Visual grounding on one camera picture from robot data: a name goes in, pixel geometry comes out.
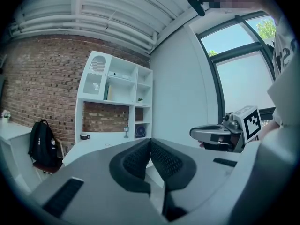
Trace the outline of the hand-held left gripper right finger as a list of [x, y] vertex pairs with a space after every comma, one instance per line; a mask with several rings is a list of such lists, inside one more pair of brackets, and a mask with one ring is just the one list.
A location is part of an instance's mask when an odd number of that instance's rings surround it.
[[187, 211], [175, 204], [171, 192], [188, 186], [196, 174], [196, 163], [190, 156], [154, 138], [150, 140], [150, 158], [165, 183], [162, 215], [174, 221]]

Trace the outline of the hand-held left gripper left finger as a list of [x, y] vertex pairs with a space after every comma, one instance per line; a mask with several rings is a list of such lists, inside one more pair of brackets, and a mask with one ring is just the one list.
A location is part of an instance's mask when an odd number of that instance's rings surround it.
[[149, 161], [150, 140], [144, 139], [116, 154], [109, 163], [109, 171], [126, 191], [150, 194], [150, 184], [145, 181]]

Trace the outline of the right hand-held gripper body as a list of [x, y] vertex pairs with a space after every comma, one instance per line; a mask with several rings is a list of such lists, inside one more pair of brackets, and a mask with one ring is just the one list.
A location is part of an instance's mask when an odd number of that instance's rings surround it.
[[247, 105], [235, 112], [226, 113], [222, 123], [194, 127], [189, 134], [207, 150], [241, 153], [261, 128], [258, 107]]

